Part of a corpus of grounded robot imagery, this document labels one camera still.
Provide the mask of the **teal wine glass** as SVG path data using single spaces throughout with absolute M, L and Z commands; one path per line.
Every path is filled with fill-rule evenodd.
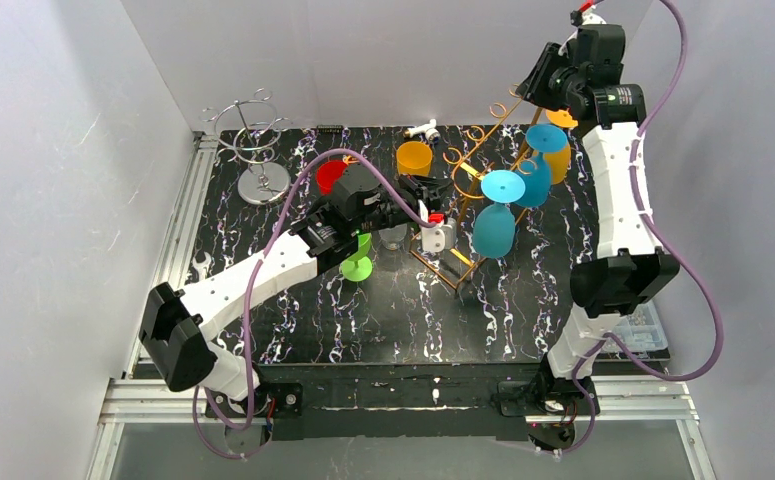
M 472 248 L 487 258 L 500 258 L 513 248 L 516 219 L 510 205 L 525 193 L 521 177 L 510 170 L 494 170 L 484 176 L 481 191 L 490 201 L 473 223 Z

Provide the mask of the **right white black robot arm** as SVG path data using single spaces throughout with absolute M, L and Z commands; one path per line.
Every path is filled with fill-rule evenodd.
M 547 43 L 517 94 L 577 121 L 575 136 L 593 173 L 598 212 L 594 259 L 570 276 L 574 305 L 560 338 L 542 361 L 551 381 L 592 373 L 606 333 L 648 302 L 680 266 L 645 225 L 650 213 L 638 130 L 646 118 L 642 89 L 623 84 L 618 45 L 579 52 L 573 41 Z

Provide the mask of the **gold wire glass rack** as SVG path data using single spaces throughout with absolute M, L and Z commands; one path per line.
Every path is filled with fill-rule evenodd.
M 451 288 L 454 294 L 459 294 L 470 286 L 473 275 L 485 262 L 483 256 L 461 250 L 462 245 L 472 246 L 471 240 L 468 239 L 469 228 L 464 225 L 464 221 L 469 218 L 469 208 L 472 204 L 485 200 L 481 192 L 481 182 L 484 176 L 495 167 L 505 165 L 504 161 L 489 161 L 481 167 L 476 167 L 472 164 L 472 159 L 479 148 L 484 146 L 492 135 L 500 131 L 512 113 L 524 103 L 522 97 L 516 93 L 516 89 L 517 86 L 512 85 L 508 90 L 509 95 L 515 99 L 511 106 L 506 106 L 501 102 L 490 105 L 489 113 L 496 120 L 494 124 L 487 126 L 469 125 L 461 130 L 465 140 L 472 144 L 470 147 L 461 150 L 449 144 L 442 154 L 443 161 L 449 167 L 449 178 L 456 191 L 456 197 L 448 208 L 449 214 L 456 220 L 455 245 L 444 250 L 442 254 L 447 259 L 458 260 L 459 267 L 454 269 L 447 260 L 441 259 L 438 254 L 423 253 L 420 233 L 414 234 L 410 239 L 410 254 L 436 275 L 443 284 Z

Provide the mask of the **blue wine glass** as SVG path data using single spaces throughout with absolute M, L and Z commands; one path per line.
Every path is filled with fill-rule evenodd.
M 528 128 L 525 140 L 535 155 L 524 159 L 515 170 L 525 186 L 516 204 L 524 208 L 536 208 L 545 203 L 553 186 L 551 169 L 544 155 L 559 151 L 568 138 L 562 129 L 552 124 L 538 124 Z

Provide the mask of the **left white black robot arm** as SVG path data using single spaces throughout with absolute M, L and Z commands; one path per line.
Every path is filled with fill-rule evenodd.
M 329 193 L 266 248 L 219 274 L 179 289 L 163 282 L 147 296 L 138 334 L 172 392 L 196 386 L 244 400 L 260 380 L 242 356 L 215 345 L 244 311 L 339 266 L 358 250 L 358 238 L 411 222 L 413 214 L 441 214 L 450 180 L 401 175 L 390 195 L 361 163 L 345 168 Z

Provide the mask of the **green plastic wine glass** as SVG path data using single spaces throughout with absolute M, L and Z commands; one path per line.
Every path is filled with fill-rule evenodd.
M 340 264 L 343 278 L 352 282 L 362 282 L 373 272 L 372 260 L 369 258 L 372 236 L 370 233 L 365 233 L 360 234 L 357 239 L 357 250 Z

